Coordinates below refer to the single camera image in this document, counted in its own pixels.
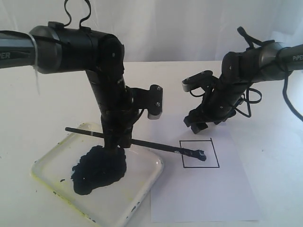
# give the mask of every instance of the black paint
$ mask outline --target black paint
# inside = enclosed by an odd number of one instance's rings
[[[93,189],[119,181],[126,172],[125,160],[123,148],[110,151],[100,145],[92,147],[72,168],[75,193],[88,195]]]

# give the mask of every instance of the black square outline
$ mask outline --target black square outline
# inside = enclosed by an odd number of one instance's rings
[[[181,146],[181,142],[197,142],[197,141],[200,141],[200,142],[203,142],[203,141],[208,141],[208,142],[211,142],[212,143],[212,146],[213,146],[213,149],[214,149],[214,143],[213,143],[213,140],[212,138],[210,138],[210,140],[179,140],[179,144],[180,144],[180,148],[182,148]],[[216,160],[217,160],[217,164],[218,166],[216,167],[210,167],[210,166],[185,166],[184,165],[184,159],[183,159],[183,155],[182,155],[182,163],[183,163],[183,168],[220,168],[220,164],[219,164],[219,161],[218,161],[218,157],[217,157],[217,154],[216,154],[216,150],[214,149],[214,155],[216,157]]]

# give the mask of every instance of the paint palette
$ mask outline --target paint palette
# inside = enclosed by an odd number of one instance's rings
[[[82,124],[79,129],[101,131],[94,123]],[[32,175],[100,226],[125,226],[161,174],[163,162],[147,149],[132,145],[125,149],[127,170],[121,180],[89,195],[78,195],[71,180],[72,167],[96,145],[103,145],[103,139],[71,133],[35,162]]]

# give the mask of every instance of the drawn square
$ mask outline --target drawn square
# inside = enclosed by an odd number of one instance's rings
[[[206,161],[203,162],[194,157],[182,155],[182,163],[184,168],[220,168],[217,154],[214,149],[214,143],[210,140],[181,140],[181,148],[191,150],[203,150],[206,155]]]

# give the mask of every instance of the white backdrop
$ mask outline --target white backdrop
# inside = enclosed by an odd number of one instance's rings
[[[0,0],[0,30],[29,32],[48,21],[67,23],[64,0]],[[125,61],[221,60],[247,47],[243,26],[260,39],[303,43],[302,0],[91,0],[84,25],[115,34],[125,44]],[[67,4],[78,28],[88,8]]]

